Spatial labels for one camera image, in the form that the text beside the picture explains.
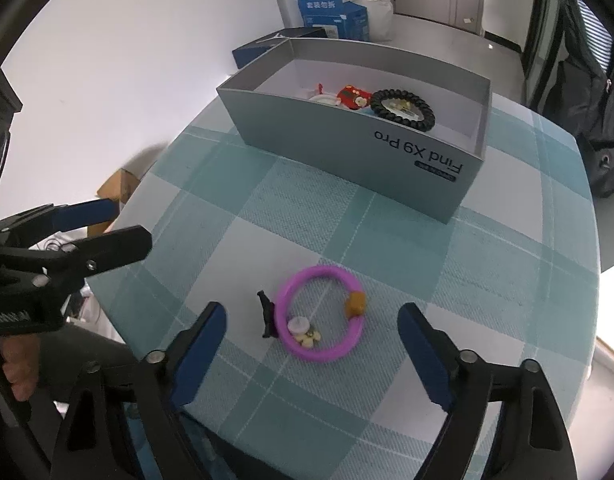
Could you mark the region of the person's left hand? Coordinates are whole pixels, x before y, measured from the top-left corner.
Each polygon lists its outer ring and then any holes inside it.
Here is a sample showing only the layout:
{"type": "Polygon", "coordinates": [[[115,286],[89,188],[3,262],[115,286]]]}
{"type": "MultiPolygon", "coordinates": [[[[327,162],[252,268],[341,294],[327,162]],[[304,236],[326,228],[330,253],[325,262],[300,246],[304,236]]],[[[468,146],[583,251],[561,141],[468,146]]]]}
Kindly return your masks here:
{"type": "Polygon", "coordinates": [[[14,398],[19,402],[30,400],[39,378],[40,338],[36,334],[0,338],[0,353],[6,376],[14,398]]]}

